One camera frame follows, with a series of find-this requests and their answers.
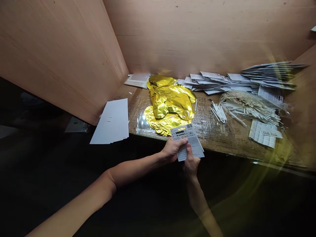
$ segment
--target plywood board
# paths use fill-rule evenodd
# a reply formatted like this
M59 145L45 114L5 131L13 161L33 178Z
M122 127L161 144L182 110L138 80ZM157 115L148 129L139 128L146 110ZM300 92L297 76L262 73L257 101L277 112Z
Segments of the plywood board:
M96 125L128 70L102 0L0 3L0 76Z
M103 1L130 73L238 73L316 42L314 0Z
M297 74L293 80L296 91L285 97L285 103L291 106L290 115L284 120L286 132L307 167L316 170L316 45L293 63L310 66Z

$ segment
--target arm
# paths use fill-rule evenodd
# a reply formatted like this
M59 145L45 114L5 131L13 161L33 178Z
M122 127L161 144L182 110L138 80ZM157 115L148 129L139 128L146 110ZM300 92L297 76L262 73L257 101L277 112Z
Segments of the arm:
M177 159L178 149L187 139L168 139L164 149L154 155L133 161L126 161L106 170L86 190L66 206L36 227L27 237L71 237L81 225L116 192L118 187L144 176L151 170Z
M222 237L222 231L207 205L204 193L197 178L199 158L193 157L192 147L187 144L187 159L184 162L184 171L187 178L187 188L190 205L198 215L211 237Z

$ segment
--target finger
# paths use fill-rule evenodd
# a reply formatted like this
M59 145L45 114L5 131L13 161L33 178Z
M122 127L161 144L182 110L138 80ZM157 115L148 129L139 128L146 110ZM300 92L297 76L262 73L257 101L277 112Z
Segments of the finger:
M187 157L189 158L193 158L193 154L192 154L192 146L190 143L187 144Z
M185 145L186 143L188 143L187 138L184 138L184 139L181 139L181 140L175 142L177 147L181 147L181 146Z

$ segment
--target hand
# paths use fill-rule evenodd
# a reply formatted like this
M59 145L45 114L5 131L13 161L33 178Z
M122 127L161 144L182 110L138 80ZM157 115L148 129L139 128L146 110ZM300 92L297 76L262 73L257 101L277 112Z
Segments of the hand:
M196 178L201 159L192 154L191 144L187 144L187 159L184 161L184 173L187 178Z
M167 159L167 162L172 163L177 160L177 152L180 147L188 143L188 139L181 139L174 141L172 137L169 137L165 147L162 149L161 154Z

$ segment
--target person's right hand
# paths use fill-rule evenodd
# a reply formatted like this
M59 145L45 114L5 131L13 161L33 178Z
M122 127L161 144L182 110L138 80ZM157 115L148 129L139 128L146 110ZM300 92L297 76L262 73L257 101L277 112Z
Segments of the person's right hand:
M200 160L200 158L193 156L191 144L187 144L187 159L184 161L184 173L187 178L194 178L197 176Z

